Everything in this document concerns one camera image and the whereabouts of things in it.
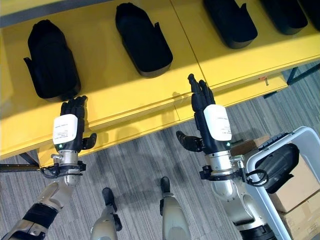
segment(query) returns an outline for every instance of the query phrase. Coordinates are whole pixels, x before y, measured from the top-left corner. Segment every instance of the black hand-shaped tray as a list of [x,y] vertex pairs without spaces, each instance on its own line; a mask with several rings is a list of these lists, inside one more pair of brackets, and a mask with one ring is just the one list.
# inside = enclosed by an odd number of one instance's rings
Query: black hand-shaped tray
[[229,48],[244,48],[258,36],[246,4],[235,0],[204,0],[204,6]]
[[299,0],[314,27],[320,31],[320,1]]
[[31,59],[24,58],[36,93],[50,102],[65,101],[81,88],[76,64],[62,31],[49,20],[35,24],[28,38]]
[[261,0],[275,27],[283,34],[298,33],[308,25],[297,0]]
[[152,78],[168,70],[173,55],[158,22],[153,26],[144,10],[132,3],[122,3],[116,8],[115,24],[123,46],[142,76]]

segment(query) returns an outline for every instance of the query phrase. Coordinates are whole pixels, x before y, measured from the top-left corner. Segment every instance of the silver robot arm segment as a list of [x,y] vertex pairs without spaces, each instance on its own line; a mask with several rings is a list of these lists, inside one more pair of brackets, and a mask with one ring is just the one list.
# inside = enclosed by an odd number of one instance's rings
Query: silver robot arm segment
[[86,99],[86,96],[79,96],[62,104],[60,117],[57,118],[59,124],[54,125],[54,130],[58,131],[56,136],[55,132],[53,134],[58,154],[51,156],[53,166],[40,169],[47,178],[61,179],[52,182],[42,191],[33,206],[2,240],[44,239],[56,215],[69,202],[73,190],[80,182],[81,171],[86,170],[86,165],[78,160],[78,153],[92,148],[97,139],[95,133],[83,138]]
[[[216,105],[212,91],[207,84],[197,82],[193,74],[188,77],[193,92],[191,105],[201,138],[187,136],[177,131],[181,145],[193,152],[204,152],[207,165],[202,167],[200,177],[212,182],[214,194],[244,240],[275,240],[266,218],[255,200],[246,190],[246,184],[261,187],[268,181],[263,170],[247,173],[243,156],[231,156],[232,138],[226,109]],[[260,181],[253,182],[250,176],[259,174]]]
[[160,200],[160,215],[162,215],[163,240],[191,240],[191,234],[186,216],[170,190],[170,180],[161,178],[162,199]]

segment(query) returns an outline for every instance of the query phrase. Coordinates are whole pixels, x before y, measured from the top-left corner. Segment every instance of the black cable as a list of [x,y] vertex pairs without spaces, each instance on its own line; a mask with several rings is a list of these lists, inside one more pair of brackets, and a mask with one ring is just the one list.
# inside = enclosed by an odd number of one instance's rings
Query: black cable
[[47,178],[47,179],[57,179],[57,178],[60,178],[60,177],[64,177],[64,176],[68,176],[68,175],[80,175],[82,176],[83,174],[82,173],[64,173],[64,174],[57,174],[57,175],[49,175],[47,173],[45,173],[45,170],[47,170],[46,167],[42,167],[40,168],[40,172]]
[[262,169],[256,169],[246,174],[246,177],[250,177],[254,174],[263,174],[262,178],[259,181],[253,181],[251,178],[247,180],[247,183],[253,187],[262,187],[267,182],[269,182],[269,176],[265,170]]

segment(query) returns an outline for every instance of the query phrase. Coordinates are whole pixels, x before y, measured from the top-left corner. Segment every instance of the white plastic bin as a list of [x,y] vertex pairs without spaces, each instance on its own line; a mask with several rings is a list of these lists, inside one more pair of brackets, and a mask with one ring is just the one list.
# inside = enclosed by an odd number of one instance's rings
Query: white plastic bin
[[[256,163],[260,159],[268,156],[289,142],[292,142],[299,148],[300,154],[320,183],[320,139],[312,128],[306,126],[299,127],[290,134],[251,156],[246,163],[247,172],[249,173],[255,170]],[[251,176],[251,178],[253,181],[259,180],[257,174]],[[253,187],[248,184],[246,184],[246,187],[248,192],[263,210],[268,224],[272,228],[276,238],[278,240],[290,240],[291,238],[288,234],[288,231],[281,221],[277,210],[270,200],[265,188]]]

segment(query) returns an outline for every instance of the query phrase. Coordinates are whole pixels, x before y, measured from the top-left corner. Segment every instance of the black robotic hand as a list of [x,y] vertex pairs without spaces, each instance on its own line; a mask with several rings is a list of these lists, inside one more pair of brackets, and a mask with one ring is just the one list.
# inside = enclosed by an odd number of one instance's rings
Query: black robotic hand
[[[186,136],[183,132],[177,131],[176,136],[179,142],[185,149],[189,151],[203,151],[205,154],[212,154],[229,150],[231,132],[227,114],[225,113],[225,116],[222,117],[215,116],[216,119],[214,119],[214,117],[211,118],[210,114],[215,113],[212,111],[208,111],[209,108],[207,107],[216,104],[212,91],[207,86],[205,81],[200,80],[198,83],[192,73],[188,76],[188,80],[191,85],[191,91],[193,92],[191,96],[191,105],[194,111],[196,128],[200,131],[201,138],[196,136]],[[217,119],[218,121],[224,121],[224,126],[214,129],[213,125],[217,123]],[[220,136],[216,137],[216,134],[213,134],[213,132],[217,131],[219,131],[218,135],[223,134],[224,136],[227,136],[227,138],[221,138]]]
[[86,96],[78,96],[75,99],[70,99],[64,102],[61,106],[60,116],[72,114],[77,117],[76,136],[73,140],[55,144],[55,149],[60,150],[74,150],[79,153],[81,150],[91,149],[97,140],[97,134],[92,133],[90,137],[83,138],[85,131],[85,102]]

